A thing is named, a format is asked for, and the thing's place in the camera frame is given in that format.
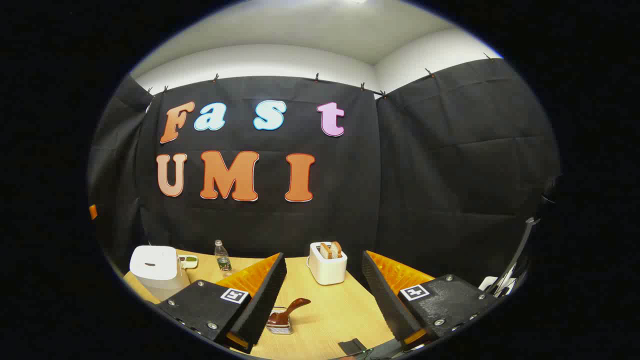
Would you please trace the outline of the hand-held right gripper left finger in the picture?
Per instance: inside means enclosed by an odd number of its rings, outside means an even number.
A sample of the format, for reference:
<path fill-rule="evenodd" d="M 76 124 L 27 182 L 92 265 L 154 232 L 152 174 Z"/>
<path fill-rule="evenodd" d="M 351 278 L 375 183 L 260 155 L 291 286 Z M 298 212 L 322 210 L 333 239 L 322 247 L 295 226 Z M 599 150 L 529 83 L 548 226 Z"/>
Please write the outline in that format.
<path fill-rule="evenodd" d="M 276 253 L 217 282 L 194 281 L 156 305 L 208 341 L 249 354 L 265 329 L 287 274 Z"/>

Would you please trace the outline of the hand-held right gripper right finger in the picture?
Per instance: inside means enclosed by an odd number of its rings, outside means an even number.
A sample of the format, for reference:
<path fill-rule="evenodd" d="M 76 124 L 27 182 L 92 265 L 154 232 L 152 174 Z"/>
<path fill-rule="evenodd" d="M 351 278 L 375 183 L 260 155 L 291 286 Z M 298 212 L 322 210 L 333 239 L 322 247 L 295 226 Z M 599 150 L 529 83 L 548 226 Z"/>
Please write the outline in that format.
<path fill-rule="evenodd" d="M 382 317 L 404 350 L 461 331 L 498 304 L 498 298 L 457 275 L 430 276 L 373 251 L 362 272 Z"/>

